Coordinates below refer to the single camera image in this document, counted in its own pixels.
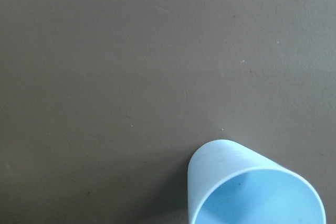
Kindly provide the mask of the light blue plastic cup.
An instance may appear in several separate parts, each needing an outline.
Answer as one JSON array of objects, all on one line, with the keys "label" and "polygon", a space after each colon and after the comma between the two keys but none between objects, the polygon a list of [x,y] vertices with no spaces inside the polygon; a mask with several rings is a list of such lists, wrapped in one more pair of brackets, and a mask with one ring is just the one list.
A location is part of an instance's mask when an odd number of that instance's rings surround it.
[{"label": "light blue plastic cup", "polygon": [[187,169],[189,223],[326,223],[312,185],[253,150],[214,140]]}]

